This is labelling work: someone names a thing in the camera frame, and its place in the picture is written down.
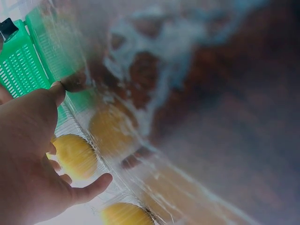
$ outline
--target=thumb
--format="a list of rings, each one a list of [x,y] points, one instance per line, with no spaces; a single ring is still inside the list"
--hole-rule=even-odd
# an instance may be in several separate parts
[[[112,182],[113,177],[109,173],[100,176],[95,182],[84,188],[72,188],[72,197],[74,204],[82,204],[91,201],[97,195],[104,192],[108,185]]]

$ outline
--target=yellow bun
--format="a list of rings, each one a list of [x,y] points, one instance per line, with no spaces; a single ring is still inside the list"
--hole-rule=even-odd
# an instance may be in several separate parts
[[[66,173],[75,180],[90,178],[97,168],[97,157],[92,147],[80,136],[57,137],[53,145],[56,155]]]
[[[135,145],[130,129],[131,119],[120,105],[104,105],[91,119],[89,132],[101,156],[115,157],[128,152]]]
[[[105,225],[153,225],[151,216],[131,203],[116,203],[101,211]]]

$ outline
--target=clear plastic container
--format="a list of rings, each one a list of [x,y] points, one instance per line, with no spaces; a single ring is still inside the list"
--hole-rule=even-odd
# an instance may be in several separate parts
[[[54,73],[64,134],[114,176],[94,210],[126,195],[160,224],[299,224],[299,6],[271,2],[40,2],[42,51],[82,59]]]

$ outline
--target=finger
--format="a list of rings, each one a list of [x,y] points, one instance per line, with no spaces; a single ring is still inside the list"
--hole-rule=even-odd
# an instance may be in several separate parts
[[[0,105],[14,99],[11,94],[0,84]]]
[[[53,167],[53,169],[55,170],[55,171],[60,171],[61,170],[61,166],[60,166],[60,164],[58,163],[58,162],[56,162],[56,161],[54,161],[54,160],[51,160],[51,159],[49,159],[49,162],[50,162],[50,164],[51,164],[51,166]]]
[[[148,159],[154,154],[153,151],[145,147],[141,147],[135,153],[131,154],[130,156],[126,157],[121,162],[121,166],[123,169],[131,169],[142,163],[144,160]]]
[[[66,76],[61,79],[61,83],[64,88],[69,92],[79,92],[82,90],[87,89],[87,75],[86,75],[85,68],[79,70],[75,74],[70,76]]]
[[[72,179],[71,179],[68,175],[66,175],[66,174],[61,175],[60,178],[61,178],[62,180],[64,180],[66,183],[72,184]]]
[[[109,173],[103,174],[95,182],[84,188],[73,188],[74,204],[87,203],[94,197],[104,192],[112,182],[113,177]]]
[[[53,99],[58,107],[65,99],[66,90],[61,82],[56,81],[51,85],[49,92],[53,95]]]
[[[50,155],[54,155],[54,156],[56,155],[56,147],[52,143],[50,143],[50,145],[49,145],[48,153]]]

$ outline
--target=green crate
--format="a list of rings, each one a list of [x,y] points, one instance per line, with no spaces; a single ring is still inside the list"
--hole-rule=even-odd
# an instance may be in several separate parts
[[[25,17],[29,33],[50,81],[60,80],[84,67],[81,45],[75,30],[64,20],[54,20],[52,16],[41,16],[38,7]],[[93,105],[93,97],[89,91],[68,92],[67,97],[76,112]]]
[[[50,88],[50,82],[35,51],[25,24],[15,21],[19,29],[3,45],[0,54],[0,83],[14,97],[20,97],[39,88]],[[58,108],[58,124],[66,119],[63,108]]]

